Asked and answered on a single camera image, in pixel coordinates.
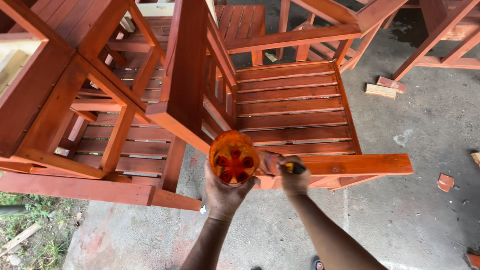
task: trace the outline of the chair armrest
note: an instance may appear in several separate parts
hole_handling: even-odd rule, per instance
[[[229,54],[361,37],[357,24],[275,33],[225,41]]]

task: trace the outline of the person's left hand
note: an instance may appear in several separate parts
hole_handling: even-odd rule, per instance
[[[209,218],[221,221],[231,221],[235,211],[242,203],[247,193],[255,185],[258,178],[250,177],[241,186],[232,187],[222,184],[210,167],[208,159],[205,161],[205,178],[208,201],[210,203]]]

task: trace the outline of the person's right hand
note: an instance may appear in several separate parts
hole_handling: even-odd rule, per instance
[[[307,168],[301,174],[294,174],[284,166],[289,162],[299,163],[304,166],[303,161],[298,156],[285,157],[279,162],[279,169],[282,173],[283,190],[288,197],[296,195],[307,195],[308,184],[310,183],[312,172]]]

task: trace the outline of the orange plastic cup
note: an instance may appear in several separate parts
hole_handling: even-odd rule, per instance
[[[208,159],[215,175],[229,186],[247,181],[259,164],[250,137],[236,130],[225,131],[213,141]]]

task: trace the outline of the grass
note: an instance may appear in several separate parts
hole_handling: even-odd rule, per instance
[[[61,269],[77,228],[76,213],[84,211],[87,204],[82,200],[0,192],[0,205],[25,205],[30,210],[29,214],[0,216],[0,246],[33,223],[41,222],[42,229],[22,242],[17,255],[26,270]],[[55,215],[48,218],[53,210]],[[7,269],[4,260],[0,261],[0,269]]]

